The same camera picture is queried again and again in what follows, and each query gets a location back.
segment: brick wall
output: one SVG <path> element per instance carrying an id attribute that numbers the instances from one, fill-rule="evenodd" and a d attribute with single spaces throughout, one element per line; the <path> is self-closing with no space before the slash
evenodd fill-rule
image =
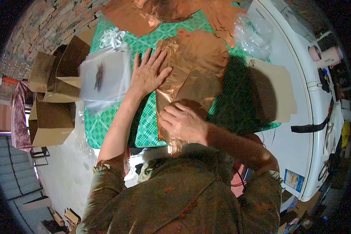
<path id="1" fill-rule="evenodd" d="M 110 0 L 36 0 L 24 13 L 0 59 L 0 77 L 27 79 L 37 52 L 52 54 L 81 31 L 98 24 Z M 13 85 L 0 85 L 0 98 L 10 99 Z"/>

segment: plastic packaging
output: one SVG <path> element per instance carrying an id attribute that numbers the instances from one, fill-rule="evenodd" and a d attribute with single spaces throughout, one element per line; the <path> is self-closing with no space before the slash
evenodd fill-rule
<path id="1" fill-rule="evenodd" d="M 234 25 L 236 45 L 254 58 L 267 60 L 272 49 L 273 27 L 262 17 L 248 18 L 248 14 L 238 14 Z"/>
<path id="2" fill-rule="evenodd" d="M 122 101 L 131 83 L 131 58 L 128 44 L 122 43 L 119 48 L 108 47 L 89 54 L 80 65 L 80 100 L 91 115 Z"/>
<path id="3" fill-rule="evenodd" d="M 84 127 L 84 106 L 83 101 L 75 102 L 75 128 L 66 139 L 66 144 L 73 144 L 80 155 L 84 155 L 91 162 L 91 165 L 96 165 L 98 161 L 98 153 L 95 152 L 87 142 L 86 131 Z"/>

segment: yellow object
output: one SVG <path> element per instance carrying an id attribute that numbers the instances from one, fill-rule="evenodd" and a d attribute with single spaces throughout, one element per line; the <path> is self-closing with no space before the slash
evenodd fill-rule
<path id="1" fill-rule="evenodd" d="M 344 124 L 342 126 L 342 149 L 346 148 L 347 142 L 348 142 L 348 137 L 350 136 L 350 122 L 347 120 L 344 121 Z"/>

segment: sticker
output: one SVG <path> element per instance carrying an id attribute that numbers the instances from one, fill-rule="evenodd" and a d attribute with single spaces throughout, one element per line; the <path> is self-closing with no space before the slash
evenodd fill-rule
<path id="1" fill-rule="evenodd" d="M 291 188 L 300 192 L 302 190 L 304 176 L 298 175 L 292 171 L 286 169 L 285 179 L 283 181 L 286 185 L 289 185 Z"/>

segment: red patterned cloth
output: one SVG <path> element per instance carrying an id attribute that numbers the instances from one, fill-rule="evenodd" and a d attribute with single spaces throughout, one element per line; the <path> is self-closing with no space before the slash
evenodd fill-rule
<path id="1" fill-rule="evenodd" d="M 18 82 L 10 116 L 12 146 L 26 152 L 31 150 L 31 142 L 26 126 L 25 100 L 32 94 L 33 92 L 29 89 L 27 81 Z"/>

